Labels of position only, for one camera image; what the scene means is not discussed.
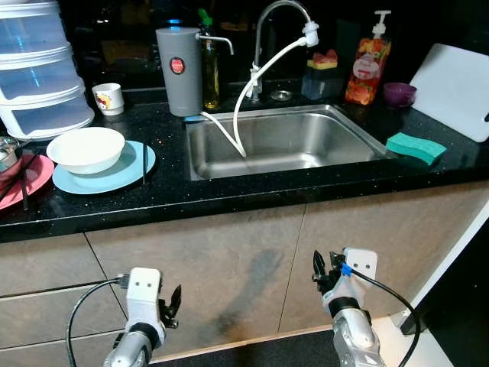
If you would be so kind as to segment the white ceramic bowl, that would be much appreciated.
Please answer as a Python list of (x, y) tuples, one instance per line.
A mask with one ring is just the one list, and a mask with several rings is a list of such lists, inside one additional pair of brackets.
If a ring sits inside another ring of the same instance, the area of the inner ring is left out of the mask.
[(47, 147), (47, 156), (70, 174), (97, 174), (120, 158), (126, 139), (108, 127), (83, 127), (64, 132)]

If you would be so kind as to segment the black floor mat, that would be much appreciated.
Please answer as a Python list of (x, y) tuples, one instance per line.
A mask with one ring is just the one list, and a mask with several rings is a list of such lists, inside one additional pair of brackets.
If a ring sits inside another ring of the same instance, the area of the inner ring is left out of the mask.
[(325, 330), (154, 362), (150, 367), (342, 367), (342, 364), (333, 349), (333, 332)]

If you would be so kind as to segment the beige cabinet drawer front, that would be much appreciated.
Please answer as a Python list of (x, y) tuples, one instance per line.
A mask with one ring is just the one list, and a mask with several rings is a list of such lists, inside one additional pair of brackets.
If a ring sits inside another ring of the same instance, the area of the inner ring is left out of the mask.
[[(0, 282), (0, 349), (62, 340), (74, 305), (96, 284), (31, 289)], [(125, 319), (112, 287), (102, 287), (78, 308), (71, 335), (118, 331)]]
[(105, 273), (83, 234), (0, 244), (0, 297), (104, 279)]

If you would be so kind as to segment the stainless steel sink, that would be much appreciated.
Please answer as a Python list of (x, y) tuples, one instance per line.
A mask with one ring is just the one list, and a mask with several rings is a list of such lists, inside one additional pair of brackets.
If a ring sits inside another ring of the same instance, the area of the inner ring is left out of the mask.
[(342, 110), (330, 105), (255, 109), (238, 116), (245, 155), (221, 132), (233, 113), (186, 118), (186, 156), (192, 180), (269, 174), (395, 158)]

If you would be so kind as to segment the light blue plate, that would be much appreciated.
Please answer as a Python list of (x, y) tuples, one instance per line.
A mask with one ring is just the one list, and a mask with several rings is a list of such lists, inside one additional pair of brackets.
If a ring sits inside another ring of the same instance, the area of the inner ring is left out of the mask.
[[(118, 161), (111, 167), (97, 174), (71, 174), (66, 169), (53, 169), (52, 181), (58, 189), (67, 193), (107, 193), (129, 184), (142, 181), (142, 146), (143, 143), (126, 141)], [(149, 148), (149, 172), (156, 164), (157, 155)]]

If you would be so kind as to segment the pink plate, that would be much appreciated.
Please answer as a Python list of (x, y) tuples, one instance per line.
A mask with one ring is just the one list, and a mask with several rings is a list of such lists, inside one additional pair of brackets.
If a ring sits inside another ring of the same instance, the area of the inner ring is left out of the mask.
[(46, 156), (34, 158), (33, 154), (22, 154), (14, 167), (0, 172), (0, 210), (17, 205), (24, 199), (22, 181), (18, 179), (21, 171), (24, 171), (24, 179), (27, 181), (27, 194), (31, 195), (46, 186), (53, 176), (54, 168), (55, 164)]

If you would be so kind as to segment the dark sponge holder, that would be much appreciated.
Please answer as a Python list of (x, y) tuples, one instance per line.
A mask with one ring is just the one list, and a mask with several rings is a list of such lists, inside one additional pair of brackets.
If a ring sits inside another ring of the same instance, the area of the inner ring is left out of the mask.
[(345, 74), (339, 67), (315, 69), (306, 66), (303, 74), (301, 94), (309, 100), (335, 99), (345, 87)]

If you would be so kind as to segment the white cup with red print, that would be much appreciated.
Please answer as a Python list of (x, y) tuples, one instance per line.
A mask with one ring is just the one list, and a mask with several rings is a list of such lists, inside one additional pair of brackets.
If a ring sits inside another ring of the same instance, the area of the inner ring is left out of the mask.
[(104, 83), (91, 88), (96, 105), (103, 115), (120, 115), (125, 111), (121, 85), (118, 83)]

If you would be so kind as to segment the watermelon pattern sponge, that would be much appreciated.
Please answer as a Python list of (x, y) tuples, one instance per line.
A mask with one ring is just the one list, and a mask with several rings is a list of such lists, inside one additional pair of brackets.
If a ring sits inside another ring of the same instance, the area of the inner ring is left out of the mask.
[(331, 70), (338, 67), (338, 54), (333, 49), (325, 54), (315, 52), (310, 59), (307, 60), (306, 66), (312, 70)]

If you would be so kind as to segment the grey water filter canister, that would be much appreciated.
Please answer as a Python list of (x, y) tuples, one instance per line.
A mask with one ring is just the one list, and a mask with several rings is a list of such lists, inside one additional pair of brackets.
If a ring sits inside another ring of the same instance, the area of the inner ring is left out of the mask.
[(200, 41), (223, 41), (233, 48), (231, 40), (202, 35), (198, 28), (187, 27), (158, 28), (156, 36), (171, 115), (178, 118), (199, 115), (203, 108)]

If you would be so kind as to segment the white cutting board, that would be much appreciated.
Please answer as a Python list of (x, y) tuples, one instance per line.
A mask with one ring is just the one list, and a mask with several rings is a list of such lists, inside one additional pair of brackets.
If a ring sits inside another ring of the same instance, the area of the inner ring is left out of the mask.
[(416, 111), (476, 143), (487, 140), (489, 56), (433, 44), (410, 84), (416, 88)]

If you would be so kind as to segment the stainless steel bowl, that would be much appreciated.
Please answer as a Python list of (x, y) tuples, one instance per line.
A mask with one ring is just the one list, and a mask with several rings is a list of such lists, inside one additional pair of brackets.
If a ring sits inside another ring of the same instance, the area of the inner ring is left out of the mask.
[(21, 151), (21, 142), (18, 139), (0, 136), (0, 174), (20, 169)]

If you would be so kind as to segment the yellow oil bottle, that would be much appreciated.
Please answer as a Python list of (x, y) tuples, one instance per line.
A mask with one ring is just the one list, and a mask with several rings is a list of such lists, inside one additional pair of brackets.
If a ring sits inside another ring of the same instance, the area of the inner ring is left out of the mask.
[[(207, 14), (205, 9), (199, 8), (200, 35), (213, 35), (213, 18)], [(200, 41), (200, 52), (202, 52), (202, 102), (206, 111), (216, 111), (220, 104), (219, 98), (219, 76), (218, 76), (218, 52), (213, 40), (203, 39)]]

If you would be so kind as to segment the chrome sink faucet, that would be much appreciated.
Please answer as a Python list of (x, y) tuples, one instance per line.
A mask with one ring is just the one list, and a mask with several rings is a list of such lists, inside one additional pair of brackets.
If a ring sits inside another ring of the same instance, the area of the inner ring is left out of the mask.
[(262, 29), (264, 22), (266, 18), (268, 18), (268, 15), (272, 13), (272, 11), (275, 11), (279, 7), (293, 7), (294, 9), (300, 11), (301, 14), (303, 14), (303, 17), (305, 18), (305, 21), (303, 22), (303, 25), (305, 22), (312, 20), (308, 10), (303, 6), (303, 4), (300, 4), (296, 0), (275, 0), (271, 4), (269, 4), (259, 15), (258, 21), (256, 21), (256, 38), (255, 38), (255, 49), (254, 49), (254, 59), (252, 60), (251, 63), (251, 70), (249, 70), (249, 76), (252, 78), (257, 76), (258, 71), (260, 70), (260, 57), (262, 53), (261, 49), (261, 38), (262, 38)]

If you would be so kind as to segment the white faucet head attachment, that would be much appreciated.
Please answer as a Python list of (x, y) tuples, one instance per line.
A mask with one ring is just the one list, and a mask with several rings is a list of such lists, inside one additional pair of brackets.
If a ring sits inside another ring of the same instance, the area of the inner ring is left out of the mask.
[(305, 46), (313, 47), (320, 42), (318, 35), (319, 25), (312, 20), (305, 22), (303, 25), (303, 39), (305, 40)]

